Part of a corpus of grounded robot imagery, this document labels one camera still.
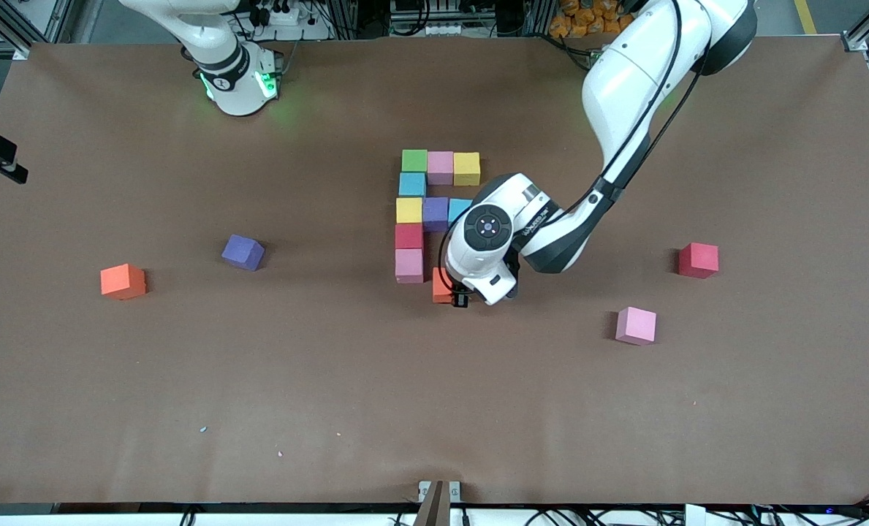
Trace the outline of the bag of orange items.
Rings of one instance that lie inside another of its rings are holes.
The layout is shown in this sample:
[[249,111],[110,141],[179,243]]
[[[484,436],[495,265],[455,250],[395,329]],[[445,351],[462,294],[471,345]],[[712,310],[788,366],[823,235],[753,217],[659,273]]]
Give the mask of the bag of orange items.
[[619,34],[634,18],[621,0],[558,0],[558,10],[548,23],[547,33],[552,39]]

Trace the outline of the brown paper table cover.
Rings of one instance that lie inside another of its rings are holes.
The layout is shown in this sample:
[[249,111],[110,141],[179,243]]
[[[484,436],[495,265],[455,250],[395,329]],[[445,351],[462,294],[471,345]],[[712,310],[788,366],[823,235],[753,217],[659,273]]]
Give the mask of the brown paper table cover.
[[[230,118],[177,45],[13,64],[0,503],[864,498],[869,71],[838,37],[700,80],[568,272],[467,309],[396,282],[401,151],[472,150],[567,206],[601,169],[582,83],[531,39],[320,42]],[[678,274],[689,243],[719,272]],[[146,295],[101,294],[123,264]],[[615,339],[627,307],[655,343]]]

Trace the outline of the purple foam cube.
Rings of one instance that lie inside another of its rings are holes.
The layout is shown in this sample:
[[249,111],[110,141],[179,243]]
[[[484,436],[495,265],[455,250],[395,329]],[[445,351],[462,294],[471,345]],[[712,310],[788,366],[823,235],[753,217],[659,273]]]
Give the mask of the purple foam cube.
[[449,226],[448,197],[424,197],[422,226],[425,232],[444,232]]
[[239,267],[247,272],[256,272],[259,269],[265,247],[251,237],[230,235],[226,246],[221,251],[221,258],[234,267]]

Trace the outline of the pink foam cube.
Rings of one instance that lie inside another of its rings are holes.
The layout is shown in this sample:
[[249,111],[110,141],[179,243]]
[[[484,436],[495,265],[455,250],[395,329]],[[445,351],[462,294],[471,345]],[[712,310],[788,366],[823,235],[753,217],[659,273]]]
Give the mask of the pink foam cube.
[[427,153],[427,180],[430,186],[453,186],[454,153],[429,150]]
[[425,282],[425,255],[421,248],[397,248],[395,250],[395,276],[399,284]]
[[618,342],[646,346],[656,342],[658,316],[635,307],[620,310],[617,315],[615,339]]

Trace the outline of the white power strip with plugs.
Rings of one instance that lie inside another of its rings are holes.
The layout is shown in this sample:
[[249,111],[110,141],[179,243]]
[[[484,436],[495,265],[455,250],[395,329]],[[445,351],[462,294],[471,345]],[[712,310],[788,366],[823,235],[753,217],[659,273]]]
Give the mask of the white power strip with plugs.
[[297,26],[303,16],[298,0],[243,0],[254,28]]

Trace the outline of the metal table edge bracket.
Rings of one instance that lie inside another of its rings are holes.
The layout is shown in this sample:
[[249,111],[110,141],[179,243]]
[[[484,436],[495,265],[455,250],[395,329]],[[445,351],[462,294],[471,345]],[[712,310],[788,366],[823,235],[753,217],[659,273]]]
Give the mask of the metal table edge bracket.
[[450,510],[462,503],[459,481],[421,481],[418,484],[420,509],[413,526],[450,526]]

